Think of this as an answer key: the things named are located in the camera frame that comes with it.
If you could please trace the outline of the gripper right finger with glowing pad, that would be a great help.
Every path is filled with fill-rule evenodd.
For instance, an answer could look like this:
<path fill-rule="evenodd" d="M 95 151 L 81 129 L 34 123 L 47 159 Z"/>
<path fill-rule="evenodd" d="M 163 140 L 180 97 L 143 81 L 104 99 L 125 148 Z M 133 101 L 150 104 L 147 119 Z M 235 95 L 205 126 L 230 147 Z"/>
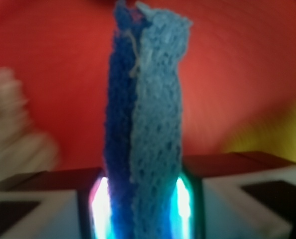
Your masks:
<path fill-rule="evenodd" d="M 271 154 L 183 157 L 182 239 L 296 239 L 296 163 Z"/>

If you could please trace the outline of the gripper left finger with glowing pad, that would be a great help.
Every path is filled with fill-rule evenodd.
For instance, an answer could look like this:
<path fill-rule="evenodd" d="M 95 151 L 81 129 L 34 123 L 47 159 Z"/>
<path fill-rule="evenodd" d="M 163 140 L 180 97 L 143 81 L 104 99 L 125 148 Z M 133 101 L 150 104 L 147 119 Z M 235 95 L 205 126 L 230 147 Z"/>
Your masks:
<path fill-rule="evenodd" d="M 0 181 L 0 239 L 110 239 L 101 168 L 21 173 Z"/>

